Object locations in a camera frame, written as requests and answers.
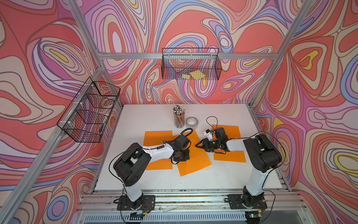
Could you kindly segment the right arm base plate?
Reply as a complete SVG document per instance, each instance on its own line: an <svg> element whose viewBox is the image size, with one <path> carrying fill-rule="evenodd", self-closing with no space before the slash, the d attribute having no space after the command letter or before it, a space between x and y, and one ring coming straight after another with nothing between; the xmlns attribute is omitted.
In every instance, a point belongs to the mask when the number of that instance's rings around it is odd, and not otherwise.
<svg viewBox="0 0 358 224"><path fill-rule="evenodd" d="M224 200L229 203L232 210L249 209L264 211L268 207L264 193L258 196L251 196L249 193L229 194Z"/></svg>

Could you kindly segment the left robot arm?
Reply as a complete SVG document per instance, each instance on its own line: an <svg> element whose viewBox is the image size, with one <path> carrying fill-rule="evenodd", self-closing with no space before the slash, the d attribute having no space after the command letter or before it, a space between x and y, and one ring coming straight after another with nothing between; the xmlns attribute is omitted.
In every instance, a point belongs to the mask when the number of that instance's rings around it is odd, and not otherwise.
<svg viewBox="0 0 358 224"><path fill-rule="evenodd" d="M188 136L193 131L192 128L187 128L174 140L163 141L161 145L145 147L133 143L118 159L111 161L118 179L123 184L126 199L131 203L142 199L143 192L138 181L150 163L169 159L172 164L178 164L190 159L191 141Z"/></svg>

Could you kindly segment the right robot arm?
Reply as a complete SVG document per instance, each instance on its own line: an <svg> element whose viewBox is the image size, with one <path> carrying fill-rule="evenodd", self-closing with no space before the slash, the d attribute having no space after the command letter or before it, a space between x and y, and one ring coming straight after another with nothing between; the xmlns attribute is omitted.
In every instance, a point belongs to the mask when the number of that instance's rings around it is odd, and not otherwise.
<svg viewBox="0 0 358 224"><path fill-rule="evenodd" d="M213 153L217 153L219 149L226 153L240 149L246 150L253 165L249 182L244 186L240 199L246 208L252 208L256 203L263 201L268 176L279 167L282 161L281 153L264 134L248 138L217 138L216 140L205 138L195 146Z"/></svg>

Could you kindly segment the aluminium frame rail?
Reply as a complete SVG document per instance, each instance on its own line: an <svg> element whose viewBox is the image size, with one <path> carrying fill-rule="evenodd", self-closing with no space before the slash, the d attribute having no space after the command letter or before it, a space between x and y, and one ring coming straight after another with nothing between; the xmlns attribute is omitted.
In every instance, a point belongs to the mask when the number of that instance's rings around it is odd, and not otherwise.
<svg viewBox="0 0 358 224"><path fill-rule="evenodd" d="M216 83L162 79L155 53L216 54L221 80L243 59L279 52L307 1L1 1L1 221L70 221L107 140L58 145L57 123L84 82L105 79L127 103L247 103L250 79L226 94Z"/></svg>

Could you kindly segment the yellow sticky notes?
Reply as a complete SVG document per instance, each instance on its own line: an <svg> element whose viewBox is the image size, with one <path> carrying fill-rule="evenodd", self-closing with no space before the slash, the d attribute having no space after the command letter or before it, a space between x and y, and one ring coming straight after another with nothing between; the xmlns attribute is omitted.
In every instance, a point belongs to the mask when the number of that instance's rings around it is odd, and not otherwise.
<svg viewBox="0 0 358 224"><path fill-rule="evenodd" d="M196 70L190 72L189 74L182 74L181 78L198 80L198 79L206 79L206 75L202 73L200 70Z"/></svg>

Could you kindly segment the clear tape roll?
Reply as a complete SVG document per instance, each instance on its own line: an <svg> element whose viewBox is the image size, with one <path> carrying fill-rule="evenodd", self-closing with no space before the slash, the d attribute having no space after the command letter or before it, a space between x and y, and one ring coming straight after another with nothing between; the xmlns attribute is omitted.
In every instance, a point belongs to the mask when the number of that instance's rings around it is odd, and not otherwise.
<svg viewBox="0 0 358 224"><path fill-rule="evenodd" d="M196 130L198 127L199 121L196 117L188 117L186 119L186 127Z"/></svg>

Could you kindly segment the clear cup of pencils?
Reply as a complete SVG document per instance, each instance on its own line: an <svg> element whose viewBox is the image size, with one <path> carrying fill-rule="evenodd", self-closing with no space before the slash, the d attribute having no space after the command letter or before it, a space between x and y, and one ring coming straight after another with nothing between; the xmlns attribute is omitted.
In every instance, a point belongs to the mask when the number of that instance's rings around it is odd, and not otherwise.
<svg viewBox="0 0 358 224"><path fill-rule="evenodd" d="M174 105L174 125L176 128L183 128L185 125L185 107L182 105Z"/></svg>

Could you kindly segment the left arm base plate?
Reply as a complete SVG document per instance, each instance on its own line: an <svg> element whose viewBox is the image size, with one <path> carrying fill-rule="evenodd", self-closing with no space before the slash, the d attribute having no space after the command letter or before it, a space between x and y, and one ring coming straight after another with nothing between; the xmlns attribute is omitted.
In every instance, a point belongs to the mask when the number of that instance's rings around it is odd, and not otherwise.
<svg viewBox="0 0 358 224"><path fill-rule="evenodd" d="M128 196L120 196L113 202L117 202L118 211L152 211L155 209L155 195L142 195L138 200L132 202Z"/></svg>

